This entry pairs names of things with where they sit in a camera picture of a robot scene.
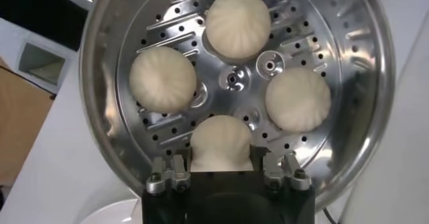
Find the metal bowl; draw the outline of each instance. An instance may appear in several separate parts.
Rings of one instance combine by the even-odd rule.
[[[151,159],[189,146],[192,130],[219,114],[238,117],[255,145],[279,157],[295,151],[317,189],[316,208],[352,183],[385,129],[394,90],[389,28],[377,0],[264,0],[272,17],[265,48],[242,65],[227,64],[204,34],[214,0],[96,0],[80,55],[88,122],[106,161],[135,192],[143,190]],[[170,46],[192,61],[199,87],[188,110],[152,113],[129,85],[136,55]],[[267,117],[265,88],[289,67],[321,74],[332,93],[328,118],[294,134]]]

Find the screw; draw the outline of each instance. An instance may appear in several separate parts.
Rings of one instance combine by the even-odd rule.
[[[157,181],[160,181],[160,180],[161,180],[161,174],[159,172],[154,172],[150,176],[150,181],[152,181],[152,182],[157,182]]]
[[[301,169],[301,168],[297,169],[295,170],[294,177],[303,180],[306,178],[306,171],[304,171],[304,169]]]

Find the metal bracket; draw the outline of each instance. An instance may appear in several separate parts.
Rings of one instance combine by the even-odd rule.
[[[294,190],[308,190],[312,184],[311,178],[292,153],[286,154],[280,161],[272,152],[267,153],[263,157],[263,173],[265,184],[272,190],[279,190],[286,177]]]
[[[166,190],[165,167],[164,159],[161,157],[154,159],[151,176],[146,180],[146,191],[148,193],[160,194]]]
[[[171,180],[171,187],[177,192],[184,192],[190,187],[190,173],[185,170],[181,155],[173,156],[171,169],[166,169],[166,162],[156,157],[152,164],[151,176],[146,180],[146,191],[161,194],[166,190],[166,181]]]
[[[173,156],[172,169],[172,188],[178,192],[184,192],[189,189],[190,173],[185,170],[184,160],[181,155]]]

